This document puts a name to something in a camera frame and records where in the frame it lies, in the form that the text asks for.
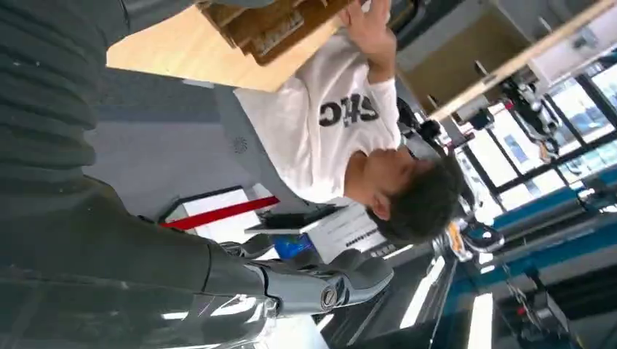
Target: man's hand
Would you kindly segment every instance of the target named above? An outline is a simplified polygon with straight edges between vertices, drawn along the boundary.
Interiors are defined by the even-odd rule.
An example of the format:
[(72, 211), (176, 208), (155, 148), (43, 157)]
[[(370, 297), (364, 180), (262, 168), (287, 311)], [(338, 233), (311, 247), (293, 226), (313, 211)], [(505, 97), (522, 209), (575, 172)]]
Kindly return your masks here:
[(397, 39), (387, 26), (389, 12), (390, 0), (372, 0), (366, 13), (359, 0), (352, 0), (339, 13), (349, 38), (369, 61), (368, 81), (371, 84), (389, 80), (395, 74)]

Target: desk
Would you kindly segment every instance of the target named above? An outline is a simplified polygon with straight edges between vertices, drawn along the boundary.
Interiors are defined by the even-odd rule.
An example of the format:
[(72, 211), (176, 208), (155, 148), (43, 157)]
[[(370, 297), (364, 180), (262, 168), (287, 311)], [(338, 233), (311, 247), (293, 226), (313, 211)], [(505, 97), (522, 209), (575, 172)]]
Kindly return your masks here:
[(196, 7), (113, 45), (110, 68), (209, 81), (263, 91), (278, 89), (336, 32), (332, 19), (266, 67), (232, 49)]
[(477, 96), (486, 93), (518, 70), (524, 68), (534, 57), (552, 48), (554, 45), (574, 34), (587, 23), (600, 16), (603, 12), (609, 10), (615, 3), (616, 0), (597, 0), (595, 4), (591, 5), (590, 8), (573, 18), (570, 22), (562, 25), (556, 31), (540, 40), (537, 44), (534, 44), (516, 57), (508, 60), (501, 67), (491, 72), (488, 77), (470, 86), (450, 102), (437, 109), (430, 115), (430, 118), (438, 121), (446, 119)]

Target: young man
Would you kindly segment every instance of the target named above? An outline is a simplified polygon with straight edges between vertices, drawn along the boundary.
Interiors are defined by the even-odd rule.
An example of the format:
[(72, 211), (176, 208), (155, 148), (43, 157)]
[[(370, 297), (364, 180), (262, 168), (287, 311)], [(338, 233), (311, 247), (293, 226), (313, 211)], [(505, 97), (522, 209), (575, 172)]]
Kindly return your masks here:
[(305, 200), (346, 196), (387, 238), (417, 243), (443, 231), (459, 190), (441, 161), (416, 159), (397, 126), (397, 42), (390, 1), (354, 0), (334, 35), (276, 93), (236, 90), (283, 181)]

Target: white t-shirt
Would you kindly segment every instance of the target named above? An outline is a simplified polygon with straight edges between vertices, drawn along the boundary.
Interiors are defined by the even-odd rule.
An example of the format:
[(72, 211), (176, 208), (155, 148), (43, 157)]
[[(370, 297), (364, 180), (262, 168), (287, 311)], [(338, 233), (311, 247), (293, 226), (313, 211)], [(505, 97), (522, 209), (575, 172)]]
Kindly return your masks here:
[(280, 177), (307, 201), (343, 195), (356, 151), (401, 144), (394, 79), (371, 85), (367, 73), (366, 58), (340, 32), (277, 92), (235, 91)]

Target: metal chain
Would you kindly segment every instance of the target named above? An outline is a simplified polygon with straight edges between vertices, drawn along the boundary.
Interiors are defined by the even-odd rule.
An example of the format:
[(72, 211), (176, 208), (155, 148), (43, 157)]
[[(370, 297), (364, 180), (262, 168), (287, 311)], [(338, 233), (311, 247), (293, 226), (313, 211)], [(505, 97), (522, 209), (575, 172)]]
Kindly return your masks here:
[(527, 302), (527, 296), (525, 295), (523, 291), (521, 291), (518, 287), (515, 287), (511, 283), (511, 280), (513, 278), (512, 278), (512, 274), (510, 273), (510, 267), (506, 263), (503, 263), (501, 267), (503, 268), (503, 271), (506, 274), (506, 286), (508, 286), (508, 291), (510, 291), (510, 294), (514, 296), (515, 300), (520, 305), (523, 306), (523, 308), (525, 309), (525, 313), (527, 314), (527, 317), (529, 318), (529, 321), (531, 321), (531, 323), (534, 326), (539, 328), (540, 326), (536, 320), (536, 317), (530, 311), (530, 306)]

